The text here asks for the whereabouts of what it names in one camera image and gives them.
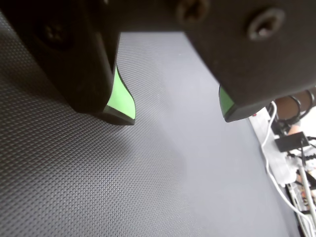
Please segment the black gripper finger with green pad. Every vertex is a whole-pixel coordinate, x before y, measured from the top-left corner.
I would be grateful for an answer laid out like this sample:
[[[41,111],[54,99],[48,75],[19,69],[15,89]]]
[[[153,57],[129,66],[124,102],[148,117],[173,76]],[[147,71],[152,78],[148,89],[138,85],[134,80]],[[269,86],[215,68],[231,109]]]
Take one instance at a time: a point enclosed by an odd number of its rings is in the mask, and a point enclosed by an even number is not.
[[[313,0],[180,0],[177,19],[230,99],[227,122],[316,83]]]
[[[133,125],[135,101],[117,68],[119,34],[102,0],[3,0],[0,9],[47,78],[78,113]]]

